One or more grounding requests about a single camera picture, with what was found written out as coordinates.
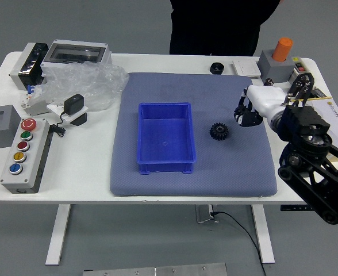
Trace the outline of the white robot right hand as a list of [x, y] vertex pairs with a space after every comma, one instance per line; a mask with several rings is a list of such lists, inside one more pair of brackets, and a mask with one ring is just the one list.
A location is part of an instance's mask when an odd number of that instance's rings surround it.
[[241, 94], [234, 118], [241, 127], [260, 125], [266, 118], [276, 132], [287, 105], [285, 98], [280, 87], [249, 85]]

